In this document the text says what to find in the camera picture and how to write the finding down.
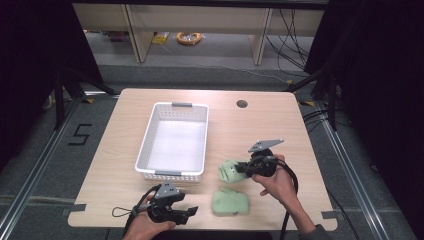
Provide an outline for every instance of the finger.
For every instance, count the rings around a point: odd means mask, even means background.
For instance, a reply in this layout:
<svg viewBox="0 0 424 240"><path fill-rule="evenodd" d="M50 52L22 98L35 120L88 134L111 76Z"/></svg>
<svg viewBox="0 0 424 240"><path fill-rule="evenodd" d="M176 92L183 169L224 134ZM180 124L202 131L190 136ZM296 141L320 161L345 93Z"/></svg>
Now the finger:
<svg viewBox="0 0 424 240"><path fill-rule="evenodd" d="M262 190L262 192L259 193L261 196L265 196L268 194L268 191L266 189Z"/></svg>
<svg viewBox="0 0 424 240"><path fill-rule="evenodd" d="M150 201L150 199L152 199L153 198L153 195L148 195L147 197L146 197L146 199L144 199L144 201L143 201L143 204L146 204L148 201Z"/></svg>
<svg viewBox="0 0 424 240"><path fill-rule="evenodd" d="M253 181L257 182L257 183L262 183L265 179L264 176L261 176L259 174L253 174L252 176Z"/></svg>
<svg viewBox="0 0 424 240"><path fill-rule="evenodd" d="M286 161L286 157L284 157L284 155L281 154L274 154L274 157L280 159L281 161L285 162Z"/></svg>
<svg viewBox="0 0 424 240"><path fill-rule="evenodd" d="M177 226L177 224L175 222L172 222L172 221L166 221L166 222L161 223L162 231L174 229L176 226Z"/></svg>

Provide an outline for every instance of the black cable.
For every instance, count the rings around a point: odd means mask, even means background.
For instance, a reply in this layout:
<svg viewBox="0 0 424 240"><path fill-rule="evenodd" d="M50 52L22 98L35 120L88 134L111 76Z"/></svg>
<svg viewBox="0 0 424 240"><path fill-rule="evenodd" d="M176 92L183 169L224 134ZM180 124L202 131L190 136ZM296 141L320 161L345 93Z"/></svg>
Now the black cable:
<svg viewBox="0 0 424 240"><path fill-rule="evenodd" d="M115 214L115 210L117 210L117 209L119 209L119 210L124 210L124 211L126 211L126 213L116 215L116 214ZM114 208L112 209L112 216L113 216L113 217L123 217L123 216L125 216L125 215L130 214L130 213L131 213L131 210L130 210L130 209L126 209L126 208L114 207Z"/></svg>
<svg viewBox="0 0 424 240"><path fill-rule="evenodd" d="M290 27L287 29L287 32L290 32L291 31L291 26L294 26L294 21L292 21L292 24L290 25ZM295 49L293 49L292 47L290 47L289 45L287 45L286 44L286 41L287 41L287 39L288 39L288 37L289 37L289 34L287 34L286 35L286 38L283 40L283 39L281 39L281 36L278 36L278 38L280 39L280 41L282 42L282 44L283 45L285 45L288 49L290 49L291 51L293 51L293 52L295 52L295 53L299 53L299 49L296 51Z"/></svg>
<svg viewBox="0 0 424 240"><path fill-rule="evenodd" d="M141 197L141 199L140 199L140 201L138 201L137 205L135 205L135 206L133 207L133 209L129 212L130 214L129 214L129 216L128 216L127 222L126 222L125 227L124 227L123 237L125 237L125 235L127 234L127 231L128 231L128 229L129 229L129 227L130 227L130 225L131 225L132 221L134 220L134 218L135 218L135 217L137 217L137 214L138 214L138 212L137 212L137 211L138 211L138 209L140 208L140 206L141 206L141 204L143 203L143 201L147 198L147 196L148 196L151 192L153 192L153 191L157 192L161 186L162 186L162 184L158 184L158 185L156 185L156 186L154 186L154 187L150 188L150 189L149 189L149 191L147 191L147 192L146 192L146 193L145 193L145 194Z"/></svg>
<svg viewBox="0 0 424 240"><path fill-rule="evenodd" d="M314 122L318 122L317 124L315 124L309 131L308 131L308 134L310 134L318 125L320 125L321 123L323 123L323 122L325 122L325 121L327 121L328 120L328 118L325 118L325 119L318 119L318 120L316 120L316 121L314 121Z"/></svg>
<svg viewBox="0 0 424 240"><path fill-rule="evenodd" d="M359 239L359 235L356 232L355 228L353 227L352 222L350 221L350 218L347 216L344 208L342 207L342 205L337 201L336 197L333 195L333 193L331 193L331 191L326 187L325 189L327 189L327 193L328 195L330 195L330 197L334 200L334 202L337 204L337 206L339 206L340 210L342 211L343 216L346 218L350 228L352 229L353 234L355 235L356 239Z"/></svg>
<svg viewBox="0 0 424 240"><path fill-rule="evenodd" d="M289 176L292 178L294 191L296 192L296 195L297 195L297 192L299 191L299 182L297 180L296 174L293 172L293 170L285 162L284 163L277 162L277 165L283 167L283 169L285 171L287 171ZM289 221L289 217L290 217L290 214L289 214L288 211L286 211L286 214L284 215L283 225L281 226L280 240L284 239L284 235L286 233L287 223Z"/></svg>
<svg viewBox="0 0 424 240"><path fill-rule="evenodd" d="M287 32L288 32L288 36L290 36L290 38L292 39L292 41L295 44L296 48L298 49L298 51L295 51L295 52L299 54L299 57L302 60L302 63L303 64L306 64L306 61L303 58L304 54L302 53L302 51L305 52L305 53L307 53L307 51L304 50L302 47L300 47L299 46L299 42L297 41L296 26L294 24L295 10L292 9L292 18L291 18L292 22L290 24L290 27L287 24L286 19L284 18L284 15L283 15L283 12L281 11L281 9L280 9L280 15L281 15L281 18L283 19L284 25L286 26L286 29L287 29ZM292 26L293 26L293 32L294 32L294 35L295 35L294 37L293 37L293 34L291 33Z"/></svg>
<svg viewBox="0 0 424 240"><path fill-rule="evenodd" d="M317 119L317 120L314 120L314 121L312 121L312 122L308 122L308 123L306 123L306 119L305 118L310 118L311 116L312 117L314 117L314 116L318 116L318 115L321 115L321 114L323 114L323 113L325 113L325 112L327 112L327 110L318 110L318 111L315 111L315 112L311 112L311 113L309 113L309 114L306 114L305 116L303 116L303 118L304 118L304 121L305 121L305 125L309 125L309 124L312 124L312 123L314 123L314 122L318 122L317 124L315 124L313 127L312 127L312 129L310 129L309 131L308 131L308 134L309 133L311 133L319 124L321 124L321 123L323 123L324 121L326 121L326 120L328 120L328 118L321 118L321 119ZM337 206L340 208L340 210L342 211L342 214L343 214L343 216L346 218L346 220L348 221L348 224L349 224L349 226L350 226L350 228L352 229L352 232L353 232L353 234L355 235L355 238L356 239L359 239L359 236L358 236L358 233L356 232L356 230L355 230L355 227L353 226L353 224L352 224L352 222L350 221L350 218L349 218L349 216L347 215L347 213L345 212L345 210L344 210L344 208L342 207L342 205L337 201L337 199L336 199L336 197L331 193L331 191L326 187L326 190L327 190L327 193L330 195L330 197L334 200L334 202L337 204Z"/></svg>
<svg viewBox="0 0 424 240"><path fill-rule="evenodd" d="M284 47L284 45L282 45L281 47L280 47L280 49L278 49L272 42L271 42L271 40L269 39L269 37L268 36L266 36L266 39L268 40L268 42L269 42L269 44L271 45L271 47L274 49L274 51L278 54L278 56L282 56L282 57L284 57L285 59L287 59L289 62L291 62L293 65L295 65L296 67L298 67L298 68L300 68L301 70L303 70L303 66L300 64L300 63L298 63L298 62L296 62L293 58L291 58L291 57L289 57L288 55L286 55L285 53L283 53L281 50L282 50L282 48Z"/></svg>
<svg viewBox="0 0 424 240"><path fill-rule="evenodd" d="M349 125L347 125L347 124L345 124L345 123L342 123L342 122L339 122L339 121L336 121L336 123L338 123L338 124L340 124L340 125L342 125L342 126L345 126L345 127L352 127L352 124L349 122Z"/></svg>
<svg viewBox="0 0 424 240"><path fill-rule="evenodd" d="M110 228L108 228L108 229L106 230L105 240L108 240L108 239L109 239L109 234L110 234Z"/></svg>
<svg viewBox="0 0 424 240"><path fill-rule="evenodd" d="M294 73L289 73L284 71L281 66L280 66L280 55L277 55L277 65L278 65L278 69L280 69L281 72L288 74L288 75L292 75L292 76L297 76L297 77L307 77L307 76L303 76L303 75L299 75L299 74L294 74Z"/></svg>

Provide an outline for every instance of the green sponge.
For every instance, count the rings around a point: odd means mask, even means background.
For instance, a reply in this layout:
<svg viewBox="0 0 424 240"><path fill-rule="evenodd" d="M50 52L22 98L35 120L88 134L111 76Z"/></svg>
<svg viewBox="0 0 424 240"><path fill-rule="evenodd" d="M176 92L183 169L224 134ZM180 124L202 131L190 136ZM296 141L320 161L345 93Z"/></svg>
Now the green sponge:
<svg viewBox="0 0 424 240"><path fill-rule="evenodd" d="M217 215L249 213L249 198L246 194L222 187L213 194L212 211Z"/></svg>
<svg viewBox="0 0 424 240"><path fill-rule="evenodd" d="M227 183L239 182L246 178L246 174L238 173L234 165L237 165L236 160L226 160L219 166L219 174L221 180Z"/></svg>

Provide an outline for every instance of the hand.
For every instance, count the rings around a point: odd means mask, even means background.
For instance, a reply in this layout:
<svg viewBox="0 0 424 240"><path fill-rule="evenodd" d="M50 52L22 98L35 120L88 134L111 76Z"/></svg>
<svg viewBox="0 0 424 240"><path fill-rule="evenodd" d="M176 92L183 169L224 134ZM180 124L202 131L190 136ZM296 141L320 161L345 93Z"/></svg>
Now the hand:
<svg viewBox="0 0 424 240"><path fill-rule="evenodd" d="M283 155L275 154L274 157L280 162L285 163L285 157ZM292 202L298 201L292 179L287 171L281 166L277 166L274 175L271 177L255 174L252 176L252 179L265 188L260 193L261 196L265 196L268 193L271 194L271 196L283 204L286 209L290 207Z"/></svg>
<svg viewBox="0 0 424 240"><path fill-rule="evenodd" d="M285 163L283 155L274 154L274 157ZM265 188L260 193L261 196L265 196L269 193L283 204L290 216L293 218L293 221L301 235L306 235L315 230L315 225L297 198L293 181L284 168L277 166L274 175L271 177L264 177L255 174L252 176L252 179L257 183L260 183Z"/></svg>
<svg viewBox="0 0 424 240"><path fill-rule="evenodd" d="M143 201L143 204L150 201L152 197L153 196L149 195L146 200ZM175 226L175 222L171 221L155 223L150 219L147 212L141 212L132 221L124 240L150 240L160 232L171 230L175 228Z"/></svg>

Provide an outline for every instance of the metal frame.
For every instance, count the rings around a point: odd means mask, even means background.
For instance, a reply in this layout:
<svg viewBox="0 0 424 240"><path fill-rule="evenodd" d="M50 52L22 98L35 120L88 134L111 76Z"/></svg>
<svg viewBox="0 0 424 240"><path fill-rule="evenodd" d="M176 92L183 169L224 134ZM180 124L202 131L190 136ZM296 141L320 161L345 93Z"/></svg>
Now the metal frame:
<svg viewBox="0 0 424 240"><path fill-rule="evenodd" d="M75 112L80 102L81 99L73 99L71 101L71 104L66 111L66 117L64 118L63 123L58 129L53 131L49 142L47 143L33 169L25 180L24 185L19 190L19 193L15 196L13 202L9 206L9 209L7 210L0 223L0 239L8 239L12 233L12 230L18 222L22 212L24 211L29 198L31 197L32 193L38 185L38 182L43 176L43 173L47 168L53 153L59 145L60 140L62 139L63 134L68 127L68 123L72 117L72 114Z"/></svg>
<svg viewBox="0 0 424 240"><path fill-rule="evenodd" d="M321 102L316 102L318 110L324 110ZM356 172L355 166L347 154L342 141L337 134L337 131L333 131L332 126L328 121L324 121L324 129L327 132L328 138L334 147L337 157L342 165L345 175L352 187L353 193L358 200L359 206L365 215L365 219L370 226L371 232L375 239L390 239L387 234L387 230L384 227L383 221L381 220L380 214L377 212L373 202L371 201L361 178Z"/></svg>

